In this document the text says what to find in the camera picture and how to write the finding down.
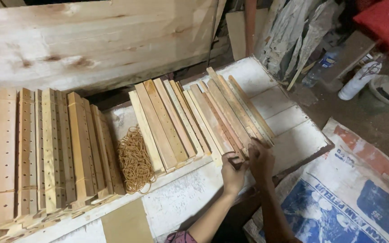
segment pile of rubber bands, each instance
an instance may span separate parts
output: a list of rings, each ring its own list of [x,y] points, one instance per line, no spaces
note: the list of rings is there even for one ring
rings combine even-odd
[[[137,191],[142,194],[148,193],[151,183],[155,182],[157,177],[149,160],[139,125],[130,127],[127,135],[119,141],[118,155],[127,193],[133,194]],[[146,184],[149,184],[148,191],[141,192]]]

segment gray bucket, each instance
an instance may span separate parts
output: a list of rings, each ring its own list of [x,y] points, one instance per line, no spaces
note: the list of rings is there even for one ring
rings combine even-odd
[[[360,96],[360,105],[369,114],[389,111],[389,100],[383,97],[376,89],[382,87],[389,94],[389,75],[377,75],[374,77]]]

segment white table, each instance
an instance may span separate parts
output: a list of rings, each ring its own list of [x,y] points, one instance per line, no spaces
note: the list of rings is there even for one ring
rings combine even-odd
[[[332,142],[302,109],[289,99],[287,93],[255,58],[242,59],[217,70],[217,73],[225,78],[233,75],[276,135],[273,148],[276,157],[274,174],[294,170],[332,148]],[[186,89],[188,85],[199,80],[208,81],[209,76],[193,77],[182,81],[181,84]],[[121,139],[129,127],[137,124],[129,102],[110,109],[106,116],[112,123],[114,141]],[[178,229],[182,223],[195,221],[201,214],[198,212],[208,202],[213,201],[223,186],[223,180],[221,167],[216,167],[214,163],[210,163],[211,161],[211,157],[204,157],[160,177],[152,184],[151,191],[142,197],[153,237],[161,239],[160,236]],[[247,173],[243,191],[253,184],[251,174]],[[62,220],[21,241],[36,243],[56,240],[88,224],[59,241],[78,242],[82,239],[86,242],[105,242],[100,217],[141,196],[140,193],[124,196],[78,218]]]

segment hand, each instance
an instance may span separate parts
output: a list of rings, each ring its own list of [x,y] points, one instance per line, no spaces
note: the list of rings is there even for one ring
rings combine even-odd
[[[249,167],[249,162],[246,161],[242,163],[239,170],[236,170],[231,164],[230,160],[233,163],[240,161],[240,159],[236,156],[235,152],[225,153],[222,156],[223,168],[222,168],[222,176],[223,176],[223,194],[238,196],[238,193],[244,186],[244,175]]]
[[[249,144],[251,174],[259,186],[271,185],[275,158],[259,140],[252,138]]]

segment white container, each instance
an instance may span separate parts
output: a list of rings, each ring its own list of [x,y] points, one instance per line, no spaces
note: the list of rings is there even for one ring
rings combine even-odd
[[[350,100],[353,98],[381,71],[381,68],[382,63],[377,61],[372,61],[364,65],[364,67],[340,90],[338,97],[342,100]]]

